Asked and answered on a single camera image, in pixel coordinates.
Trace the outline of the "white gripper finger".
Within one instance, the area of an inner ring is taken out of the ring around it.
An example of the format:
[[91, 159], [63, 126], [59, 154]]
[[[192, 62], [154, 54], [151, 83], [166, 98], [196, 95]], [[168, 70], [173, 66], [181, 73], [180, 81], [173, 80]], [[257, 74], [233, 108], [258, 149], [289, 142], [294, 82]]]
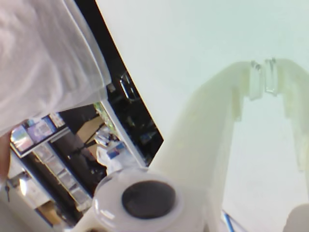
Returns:
[[98, 184], [75, 232], [215, 232], [234, 123], [258, 98], [261, 66], [237, 62], [199, 87], [149, 167], [129, 166]]
[[297, 164], [309, 189], [309, 72], [289, 59], [267, 59], [265, 92], [283, 97], [284, 113], [290, 119]]

